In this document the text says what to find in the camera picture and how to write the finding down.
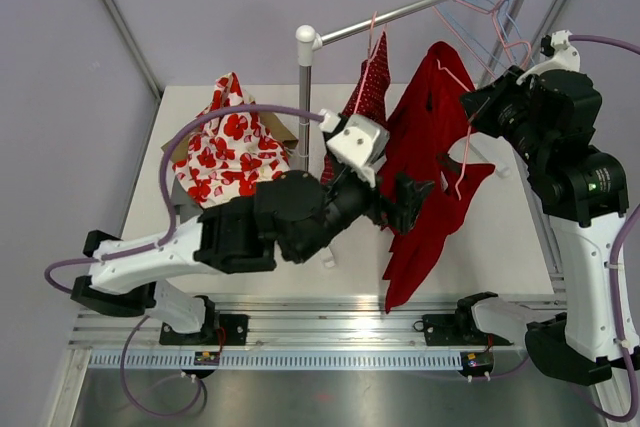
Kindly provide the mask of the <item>grey pleated skirt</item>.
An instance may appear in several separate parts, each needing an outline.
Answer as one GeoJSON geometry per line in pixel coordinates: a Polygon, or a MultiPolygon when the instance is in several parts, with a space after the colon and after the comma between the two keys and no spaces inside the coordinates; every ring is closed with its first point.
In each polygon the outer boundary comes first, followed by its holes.
{"type": "Polygon", "coordinates": [[[170,201],[178,213],[201,210],[199,204],[189,196],[178,179],[173,181],[170,201]]]}

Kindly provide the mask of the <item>red skirt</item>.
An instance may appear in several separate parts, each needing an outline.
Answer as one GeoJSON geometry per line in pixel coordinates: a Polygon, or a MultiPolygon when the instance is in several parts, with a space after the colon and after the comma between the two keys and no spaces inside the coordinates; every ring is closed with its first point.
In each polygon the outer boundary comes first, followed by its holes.
{"type": "Polygon", "coordinates": [[[404,172],[416,181],[432,180],[435,187],[423,204],[414,228],[406,235],[394,234],[390,261],[383,274],[389,282],[384,310],[405,304],[438,262],[447,237],[463,225],[471,201],[482,182],[494,173],[489,163],[467,164],[459,201],[454,183],[461,163],[449,155],[451,147],[464,140],[466,114],[460,103],[465,92],[436,61],[461,80],[471,78],[449,44],[433,44],[407,85],[387,121],[390,139],[386,162],[380,170],[383,192],[394,198],[394,179],[404,172]]]}

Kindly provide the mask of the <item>red white floral garment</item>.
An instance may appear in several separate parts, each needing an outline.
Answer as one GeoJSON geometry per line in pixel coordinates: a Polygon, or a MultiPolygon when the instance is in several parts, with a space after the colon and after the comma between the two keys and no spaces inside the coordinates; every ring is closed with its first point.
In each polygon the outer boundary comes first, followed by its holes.
{"type": "Polygon", "coordinates": [[[290,169],[284,147],[257,112],[230,114],[194,129],[187,158],[170,165],[175,179],[202,208],[251,196],[257,183],[290,169]]]}

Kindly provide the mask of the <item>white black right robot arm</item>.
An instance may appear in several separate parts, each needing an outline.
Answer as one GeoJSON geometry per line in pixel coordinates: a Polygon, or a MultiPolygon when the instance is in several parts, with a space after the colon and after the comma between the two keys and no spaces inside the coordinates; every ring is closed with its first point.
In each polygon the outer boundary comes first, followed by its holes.
{"type": "Polygon", "coordinates": [[[626,174],[591,143],[601,94],[579,72],[512,67],[460,102],[475,130],[504,138],[523,160],[558,246],[566,311],[552,320],[526,319],[520,338],[534,365],[582,386],[610,379],[626,357],[638,369],[623,267],[611,258],[627,220],[626,174]]]}

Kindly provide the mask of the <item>light blue wire hanger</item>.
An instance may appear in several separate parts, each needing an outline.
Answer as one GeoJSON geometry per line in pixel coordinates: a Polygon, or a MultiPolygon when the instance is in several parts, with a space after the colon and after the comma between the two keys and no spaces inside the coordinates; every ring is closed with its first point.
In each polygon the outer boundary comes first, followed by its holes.
{"type": "Polygon", "coordinates": [[[524,1],[499,0],[493,8],[492,23],[496,43],[492,55],[497,63],[503,55],[510,64],[517,64],[521,68],[527,67],[531,62],[531,42],[524,38],[517,23],[524,1]]]}

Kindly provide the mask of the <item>tan skirt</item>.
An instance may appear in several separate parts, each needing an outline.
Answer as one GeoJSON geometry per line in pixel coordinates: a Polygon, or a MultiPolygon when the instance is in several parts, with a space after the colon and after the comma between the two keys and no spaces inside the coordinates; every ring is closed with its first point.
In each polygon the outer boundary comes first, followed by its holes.
{"type": "MultiPolygon", "coordinates": [[[[287,157],[291,157],[298,145],[298,139],[294,134],[289,131],[273,112],[260,112],[259,118],[260,122],[270,131],[271,136],[284,147],[287,157]]],[[[183,138],[173,149],[170,156],[172,163],[181,162],[187,158],[190,136],[191,133],[183,138]]]]}

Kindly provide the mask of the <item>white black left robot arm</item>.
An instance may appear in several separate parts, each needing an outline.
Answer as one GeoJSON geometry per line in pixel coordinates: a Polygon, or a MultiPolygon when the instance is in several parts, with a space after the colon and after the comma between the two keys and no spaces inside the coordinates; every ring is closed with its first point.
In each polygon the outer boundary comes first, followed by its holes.
{"type": "Polygon", "coordinates": [[[125,242],[92,231],[85,252],[95,262],[74,281],[70,297],[105,316],[154,318],[171,333],[205,344],[219,328],[214,303],[184,293],[170,279],[271,272],[278,257],[301,264],[362,216],[406,234],[434,184],[399,173],[395,188],[389,199],[349,169],[328,184],[292,170],[257,183],[251,196],[205,209],[168,237],[125,242]]]}

